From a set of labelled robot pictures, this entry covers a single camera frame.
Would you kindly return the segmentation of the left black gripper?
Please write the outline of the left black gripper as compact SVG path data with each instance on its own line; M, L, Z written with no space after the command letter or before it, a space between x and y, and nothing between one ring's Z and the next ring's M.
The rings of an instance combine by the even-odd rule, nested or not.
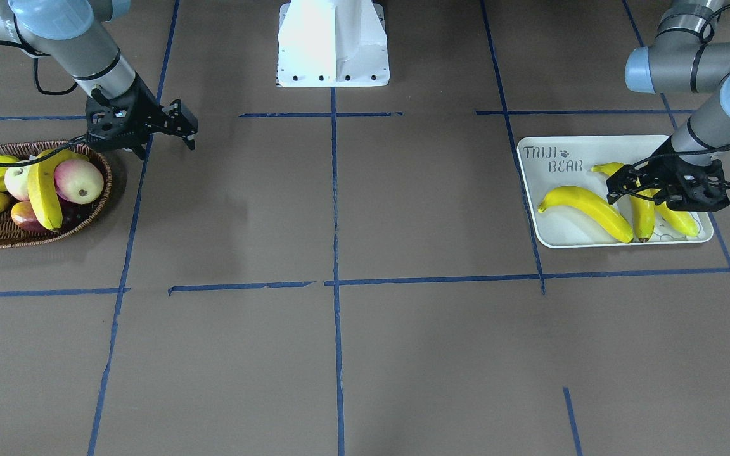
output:
M706 151L679 153L668 139L639 168L620 167L606 179L606 202L614 205L623 196L651 201L646 190L663 197L713 197L713 162Z

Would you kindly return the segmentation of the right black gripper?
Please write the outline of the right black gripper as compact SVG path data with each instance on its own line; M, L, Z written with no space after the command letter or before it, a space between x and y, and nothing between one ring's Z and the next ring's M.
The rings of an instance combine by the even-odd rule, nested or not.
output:
M145 81L136 76L124 94L108 99L100 90L87 98L85 144L99 153L125 148L140 161L148 157L151 134L174 136L192 152L198 119L182 100L160 106Z

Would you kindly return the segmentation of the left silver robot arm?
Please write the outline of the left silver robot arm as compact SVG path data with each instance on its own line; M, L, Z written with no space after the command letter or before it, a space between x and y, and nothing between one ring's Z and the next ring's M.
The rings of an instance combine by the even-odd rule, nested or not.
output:
M720 154L730 151L730 42L713 43L722 1L674 1L651 46L635 49L625 67L634 92L692 92L708 99L654 153L606 180L610 204L623 196L669 210L715 212L729 205L730 182ZM647 196L646 191L654 194Z

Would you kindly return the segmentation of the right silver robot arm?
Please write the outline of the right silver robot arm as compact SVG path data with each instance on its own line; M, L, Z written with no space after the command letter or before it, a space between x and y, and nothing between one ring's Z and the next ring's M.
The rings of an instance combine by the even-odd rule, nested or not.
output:
M198 121L180 100L162 106L104 24L127 14L128 1L0 1L0 46L37 60L53 58L86 96L87 132L96 152L131 150L146 158L154 134L195 148Z

